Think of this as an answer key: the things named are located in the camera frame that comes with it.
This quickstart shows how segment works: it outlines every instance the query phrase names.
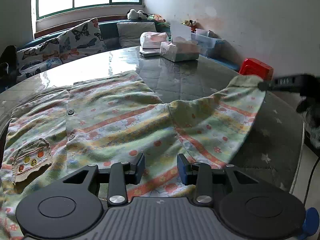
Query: couch backrest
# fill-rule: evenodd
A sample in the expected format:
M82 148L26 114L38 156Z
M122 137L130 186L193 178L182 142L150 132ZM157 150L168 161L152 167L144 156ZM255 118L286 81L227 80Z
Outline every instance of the couch backrest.
M164 27L163 25L160 25L159 22L157 22L155 20L119 20L119 21L110 21L110 22L99 23L99 27L100 27L100 30L101 30L101 36L103 37L104 40L107 40L107 39L119 37L118 28L117 28L117 23L119 23L119 22L149 22L149 21L152 21L152 22L155 23L157 32L170 32L169 28ZM30 42L24 44L23 46L17 48L17 51L21 50L21 49L26 49L26 48L30 48L30 47L39 45L39 44L41 44L41 43L43 43L43 42L45 42L45 41L47 41L49 39L58 37L60 34L65 32L66 30L55 32L55 33L51 33L49 35L45 35L45 36L42 36L42 37L40 37L38 39L30 41Z

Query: white plush toy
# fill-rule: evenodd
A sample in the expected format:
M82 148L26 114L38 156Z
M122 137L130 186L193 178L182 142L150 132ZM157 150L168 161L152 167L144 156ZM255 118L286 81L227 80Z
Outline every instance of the white plush toy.
M148 14L144 13L144 11L135 9L131 9L128 12L128 20L146 20L148 19Z

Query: floor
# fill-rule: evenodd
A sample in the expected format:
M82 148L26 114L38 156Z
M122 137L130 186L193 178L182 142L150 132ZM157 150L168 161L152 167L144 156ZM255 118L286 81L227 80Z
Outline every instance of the floor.
M295 195L301 201L304 200L309 176L317 158L318 157L306 145L303 146L300 169L299 169L296 185L293 191L293 195ZM320 213L319 181L320 181L320 164L316 167L315 172L313 173L309 194L306 202L306 208L315 207ZM308 239L316 240L318 238L319 231L320 229L318 228L318 232L314 236L309 237Z

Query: circular black cover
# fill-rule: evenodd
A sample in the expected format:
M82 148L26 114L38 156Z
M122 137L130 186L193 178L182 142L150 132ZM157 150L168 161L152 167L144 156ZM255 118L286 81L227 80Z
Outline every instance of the circular black cover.
M286 192L230 193L219 206L227 227L247 238L283 239L303 224L303 204Z
M100 200L73 186L68 184L63 192L48 187L24 198L16 210L23 233L61 239L78 235L95 224L103 211Z

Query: table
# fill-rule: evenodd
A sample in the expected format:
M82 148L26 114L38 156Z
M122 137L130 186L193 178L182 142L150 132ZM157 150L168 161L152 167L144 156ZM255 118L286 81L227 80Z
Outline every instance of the table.
M135 70L165 103L209 96L225 88L238 75L203 56L174 63L159 56L144 58L139 55L139 47L104 52L47 70L1 93L0 134L10 121L12 109L37 95L127 70ZM268 92L251 132L231 163L292 192L301 160L303 134L300 115Z

